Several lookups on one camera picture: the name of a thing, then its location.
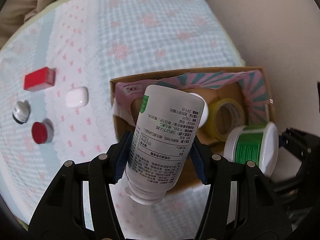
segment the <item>bottle cap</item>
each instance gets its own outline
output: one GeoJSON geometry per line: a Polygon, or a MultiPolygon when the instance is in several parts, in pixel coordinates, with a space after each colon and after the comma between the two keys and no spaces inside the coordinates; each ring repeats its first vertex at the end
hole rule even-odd
{"type": "Polygon", "coordinates": [[[25,102],[16,102],[12,111],[12,117],[18,124],[24,124],[30,115],[30,109],[25,102]]]}
{"type": "Polygon", "coordinates": [[[126,194],[132,198],[135,202],[143,205],[153,205],[159,203],[166,191],[164,192],[149,192],[136,187],[130,180],[128,187],[124,188],[126,194]]]}
{"type": "Polygon", "coordinates": [[[46,126],[41,122],[35,122],[31,128],[32,138],[37,144],[45,143],[48,139],[46,126]]]}

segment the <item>white plastic bottle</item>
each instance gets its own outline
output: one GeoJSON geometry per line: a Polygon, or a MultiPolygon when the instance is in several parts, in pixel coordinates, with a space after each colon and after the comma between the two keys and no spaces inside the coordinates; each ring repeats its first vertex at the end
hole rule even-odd
{"type": "Polygon", "coordinates": [[[204,101],[157,85],[147,87],[126,167],[126,193],[152,205],[177,182],[199,125],[204,101]]]}

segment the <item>black gripper frame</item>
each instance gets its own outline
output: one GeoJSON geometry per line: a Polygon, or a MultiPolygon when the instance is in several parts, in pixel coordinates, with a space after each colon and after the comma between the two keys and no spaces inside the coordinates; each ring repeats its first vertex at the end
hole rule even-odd
{"type": "MultiPolygon", "coordinates": [[[[122,177],[131,142],[132,133],[127,131],[118,144],[109,148],[106,155],[99,155],[87,163],[65,163],[32,216],[29,233],[33,239],[125,239],[113,206],[109,184],[116,184],[122,177]],[[83,181],[89,181],[94,231],[87,229],[84,223],[83,181]]],[[[287,129],[279,137],[279,142],[301,159],[302,165],[295,178],[272,183],[257,165],[231,163],[221,155],[213,158],[209,147],[195,138],[190,157],[198,178],[203,184],[211,185],[196,240],[283,240],[292,232],[287,212],[298,205],[295,200],[300,197],[300,192],[307,197],[310,188],[313,191],[315,185],[318,186],[317,190],[320,188],[319,179],[316,180],[318,174],[313,172],[320,163],[319,138],[287,129]],[[237,181],[236,218],[227,224],[232,181],[237,181]],[[288,197],[286,194],[293,190],[297,191],[296,196],[288,197]]],[[[307,207],[312,204],[314,199],[305,202],[307,207]]]]}

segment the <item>tape roll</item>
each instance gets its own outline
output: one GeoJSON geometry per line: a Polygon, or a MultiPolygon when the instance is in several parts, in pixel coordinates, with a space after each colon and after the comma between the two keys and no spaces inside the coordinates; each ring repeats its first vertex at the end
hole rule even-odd
{"type": "Polygon", "coordinates": [[[205,123],[204,130],[210,137],[216,137],[220,141],[225,142],[228,138],[229,133],[237,126],[242,126],[245,124],[244,110],[242,106],[235,100],[231,98],[225,98],[218,102],[209,105],[209,116],[205,123]],[[217,113],[225,107],[228,109],[231,115],[231,126],[230,129],[225,133],[219,133],[219,129],[216,125],[217,113]]]}

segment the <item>white lid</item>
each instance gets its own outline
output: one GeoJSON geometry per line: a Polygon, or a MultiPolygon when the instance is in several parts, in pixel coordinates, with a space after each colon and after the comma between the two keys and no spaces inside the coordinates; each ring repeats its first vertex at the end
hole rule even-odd
{"type": "Polygon", "coordinates": [[[200,119],[200,123],[199,123],[199,126],[198,126],[198,128],[200,128],[205,124],[205,122],[208,119],[209,107],[208,107],[207,102],[204,100],[204,98],[202,96],[200,96],[200,95],[198,95],[196,93],[189,93],[189,94],[197,96],[197,97],[201,98],[204,101],[204,109],[203,109],[202,116],[201,116],[201,119],[200,119]]]}
{"type": "Polygon", "coordinates": [[[273,122],[269,122],[264,129],[259,159],[259,168],[267,177],[270,177],[275,169],[278,151],[278,129],[273,122]]]}
{"type": "Polygon", "coordinates": [[[135,202],[143,205],[153,205],[159,203],[166,191],[164,192],[149,192],[136,187],[133,183],[128,182],[128,187],[124,188],[126,194],[135,202]]]}

